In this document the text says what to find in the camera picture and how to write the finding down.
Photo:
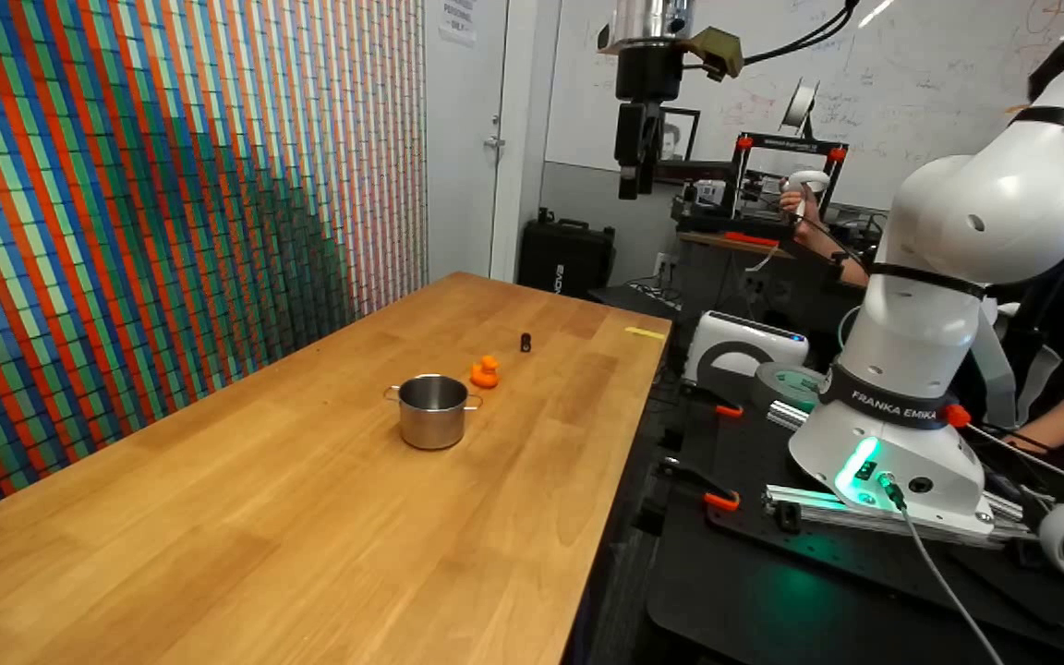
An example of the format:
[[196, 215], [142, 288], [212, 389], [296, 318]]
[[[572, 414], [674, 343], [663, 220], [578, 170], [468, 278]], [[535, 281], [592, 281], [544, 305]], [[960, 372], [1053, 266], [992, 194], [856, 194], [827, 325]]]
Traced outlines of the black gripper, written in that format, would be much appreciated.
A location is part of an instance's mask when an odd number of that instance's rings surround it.
[[683, 58], [721, 82], [743, 70], [743, 44], [729, 28], [700, 28], [694, 0], [614, 0], [600, 53], [617, 58], [614, 159], [620, 198], [636, 198], [656, 185], [665, 102], [681, 97]]

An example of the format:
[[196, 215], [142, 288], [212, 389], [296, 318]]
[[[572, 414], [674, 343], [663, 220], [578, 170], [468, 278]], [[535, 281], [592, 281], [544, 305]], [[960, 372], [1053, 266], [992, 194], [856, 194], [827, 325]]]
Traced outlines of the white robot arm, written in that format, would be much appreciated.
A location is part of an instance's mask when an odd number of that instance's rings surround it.
[[893, 192], [854, 329], [791, 459], [844, 507], [929, 523], [992, 523], [983, 460], [945, 393], [983, 329], [983, 293], [1064, 263], [1064, 39], [1029, 107], [979, 150]]

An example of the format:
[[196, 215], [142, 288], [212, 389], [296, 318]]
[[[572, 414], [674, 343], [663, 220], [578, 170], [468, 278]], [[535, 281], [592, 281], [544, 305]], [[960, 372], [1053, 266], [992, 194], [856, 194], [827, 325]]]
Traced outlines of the person's forearm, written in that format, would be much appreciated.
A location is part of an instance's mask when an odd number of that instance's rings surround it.
[[860, 266], [860, 257], [854, 251], [848, 251], [844, 242], [834, 241], [823, 241], [823, 257], [827, 257], [827, 268], [839, 283], [849, 283], [849, 288], [864, 288], [867, 283], [867, 268]]

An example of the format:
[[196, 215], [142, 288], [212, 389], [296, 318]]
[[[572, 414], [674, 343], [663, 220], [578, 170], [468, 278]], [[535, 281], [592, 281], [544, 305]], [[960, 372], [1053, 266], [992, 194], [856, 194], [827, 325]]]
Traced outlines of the person's hand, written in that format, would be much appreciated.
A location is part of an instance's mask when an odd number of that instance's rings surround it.
[[819, 217], [819, 198], [812, 187], [789, 185], [779, 194], [779, 212], [796, 217], [797, 242], [827, 241], [827, 225]]

